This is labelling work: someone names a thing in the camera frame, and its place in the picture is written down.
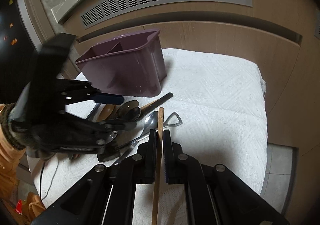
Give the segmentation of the orange sleeved forearm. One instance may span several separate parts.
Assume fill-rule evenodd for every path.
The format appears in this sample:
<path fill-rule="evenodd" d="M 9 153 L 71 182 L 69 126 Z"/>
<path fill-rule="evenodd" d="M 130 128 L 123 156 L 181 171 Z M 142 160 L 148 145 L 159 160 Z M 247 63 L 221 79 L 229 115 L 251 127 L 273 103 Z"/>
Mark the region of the orange sleeved forearm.
<path fill-rule="evenodd" d="M 10 200 L 16 186 L 16 169 L 25 152 L 10 133 L 8 117 L 15 104 L 1 104 L 1 199 Z"/>

